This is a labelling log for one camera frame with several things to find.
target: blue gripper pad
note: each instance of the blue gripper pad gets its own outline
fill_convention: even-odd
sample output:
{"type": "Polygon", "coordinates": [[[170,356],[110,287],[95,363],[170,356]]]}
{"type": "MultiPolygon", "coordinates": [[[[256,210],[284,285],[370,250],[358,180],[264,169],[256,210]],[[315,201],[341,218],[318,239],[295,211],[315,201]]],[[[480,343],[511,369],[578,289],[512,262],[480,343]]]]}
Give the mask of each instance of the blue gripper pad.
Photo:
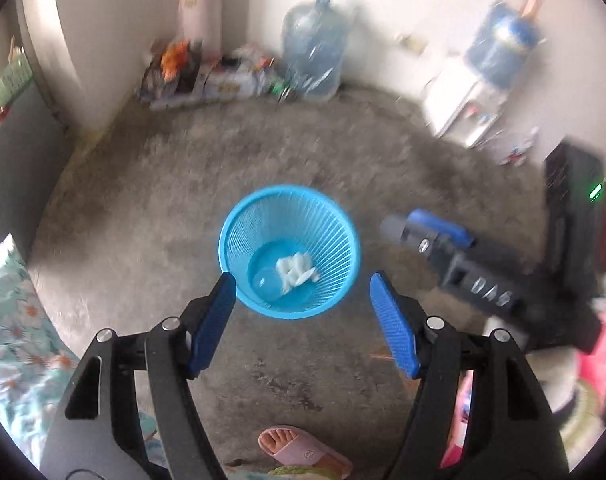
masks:
{"type": "Polygon", "coordinates": [[[416,356],[416,339],[385,280],[379,273],[369,280],[369,299],[378,317],[387,345],[396,360],[396,366],[404,370],[408,377],[415,379],[420,364],[416,356]]]}
{"type": "Polygon", "coordinates": [[[236,302],[236,280],[228,272],[221,277],[218,293],[211,301],[209,311],[192,334],[192,357],[188,368],[194,376],[209,368],[216,347],[223,335],[234,303],[236,302]]]}
{"type": "Polygon", "coordinates": [[[409,214],[407,221],[423,225],[437,233],[448,235],[452,243],[458,247],[471,247],[474,243],[474,237],[467,229],[458,224],[447,222],[429,211],[425,211],[425,209],[415,209],[409,214]]]}

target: green led light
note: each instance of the green led light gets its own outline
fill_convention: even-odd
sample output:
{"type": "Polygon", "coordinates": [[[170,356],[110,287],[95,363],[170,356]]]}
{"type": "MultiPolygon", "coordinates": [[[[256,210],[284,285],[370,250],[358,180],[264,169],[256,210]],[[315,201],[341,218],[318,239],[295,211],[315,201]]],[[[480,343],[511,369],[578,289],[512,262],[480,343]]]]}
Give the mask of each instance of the green led light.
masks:
{"type": "Polygon", "coordinates": [[[596,198],[596,195],[598,195],[600,193],[600,190],[603,189],[603,185],[602,184],[598,184],[598,186],[596,186],[594,189],[592,189],[592,192],[590,193],[590,198],[596,198]]]}

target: blue water jug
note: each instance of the blue water jug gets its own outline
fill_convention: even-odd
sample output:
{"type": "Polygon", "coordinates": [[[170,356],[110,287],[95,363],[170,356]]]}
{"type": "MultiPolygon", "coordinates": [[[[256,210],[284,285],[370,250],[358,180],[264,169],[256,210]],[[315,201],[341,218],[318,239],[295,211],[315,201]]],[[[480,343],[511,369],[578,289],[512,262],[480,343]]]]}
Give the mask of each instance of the blue water jug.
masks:
{"type": "Polygon", "coordinates": [[[485,80],[508,90],[539,40],[540,32],[532,20],[521,17],[505,2],[497,2],[466,57],[485,80]]]}
{"type": "Polygon", "coordinates": [[[283,21],[285,80],[303,99],[326,101],[336,94],[347,45],[349,22],[316,0],[293,7],[283,21]]]}

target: pink slipper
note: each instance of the pink slipper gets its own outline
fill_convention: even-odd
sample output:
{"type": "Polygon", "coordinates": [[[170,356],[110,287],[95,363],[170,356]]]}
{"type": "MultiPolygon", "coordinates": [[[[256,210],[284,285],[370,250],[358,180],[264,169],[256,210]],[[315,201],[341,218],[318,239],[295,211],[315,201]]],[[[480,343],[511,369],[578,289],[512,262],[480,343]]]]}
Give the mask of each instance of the pink slipper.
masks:
{"type": "Polygon", "coordinates": [[[343,474],[340,478],[345,479],[352,472],[353,465],[342,454],[334,451],[331,447],[326,446],[315,437],[311,436],[307,431],[299,430],[294,426],[272,426],[267,428],[259,435],[260,448],[274,460],[278,460],[282,465],[305,465],[313,466],[325,455],[332,457],[337,462],[342,463],[349,472],[343,474]],[[277,453],[272,453],[269,449],[263,446],[260,437],[272,430],[289,430],[298,434],[294,440],[285,444],[283,449],[277,453]]]}

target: black device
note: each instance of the black device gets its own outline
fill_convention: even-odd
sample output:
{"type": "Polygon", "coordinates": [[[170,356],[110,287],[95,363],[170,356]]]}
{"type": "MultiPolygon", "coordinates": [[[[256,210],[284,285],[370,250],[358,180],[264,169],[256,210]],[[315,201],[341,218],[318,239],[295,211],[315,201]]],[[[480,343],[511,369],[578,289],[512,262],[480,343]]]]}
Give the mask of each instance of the black device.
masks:
{"type": "Polygon", "coordinates": [[[562,142],[545,167],[549,215],[545,256],[539,264],[426,212],[390,216],[381,231],[423,256],[438,274],[441,289],[525,333],[528,350],[572,345],[589,353],[601,330],[590,300],[597,292],[602,163],[562,142]]]}

